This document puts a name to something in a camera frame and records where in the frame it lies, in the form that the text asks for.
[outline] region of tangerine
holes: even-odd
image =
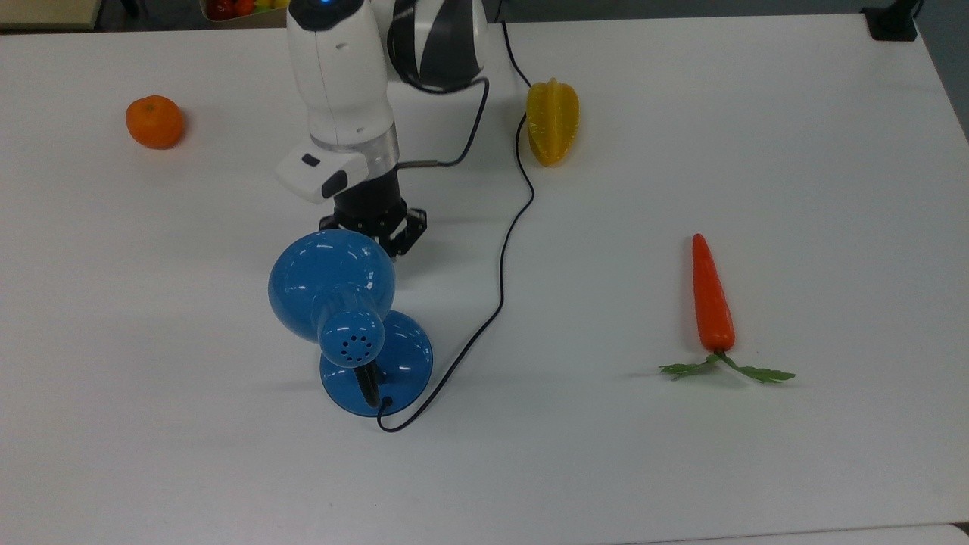
[[[181,140],[185,117],[171,99],[161,95],[139,98],[125,112],[128,132],[135,142],[152,149],[167,149]]]

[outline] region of orange carrot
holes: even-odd
[[[660,366],[665,373],[676,375],[673,380],[713,370],[717,362],[758,382],[776,384],[795,377],[792,372],[775,369],[740,367],[728,355],[734,347],[734,319],[727,306],[727,297],[720,284],[720,276],[713,264],[710,247],[703,235],[693,236],[693,304],[697,311],[697,330],[700,343],[710,351],[700,364],[673,364]]]
[[[733,348],[734,320],[717,275],[717,267],[713,264],[710,247],[699,233],[693,236],[693,301],[703,348],[713,353]]]

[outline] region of fruit basket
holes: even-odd
[[[289,0],[199,0],[213,28],[282,28]]]

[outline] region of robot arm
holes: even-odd
[[[310,202],[334,200],[334,216],[321,225],[384,238],[391,256],[404,253],[422,232],[423,212],[399,195],[388,64],[423,91],[468,86],[484,65],[481,0],[293,0],[287,34],[309,134],[276,177]],[[405,220],[412,239],[391,247]],[[371,233],[371,224],[388,231]]]

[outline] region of white table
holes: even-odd
[[[0,37],[0,541],[607,544],[969,518],[969,146],[921,39],[872,42],[861,16],[510,31],[532,80],[577,90],[578,142],[549,170],[525,146],[538,196],[506,309],[398,435],[328,399],[318,349],[266,301],[326,213],[269,179],[304,130],[284,32]],[[401,175],[430,223],[394,307],[427,329],[432,382],[495,305],[526,196],[525,88],[497,28],[490,47],[468,159]],[[124,126],[156,93],[188,114],[168,151]],[[403,159],[456,155],[477,100],[394,84]],[[703,355],[695,232],[735,359],[790,384],[657,373]]]

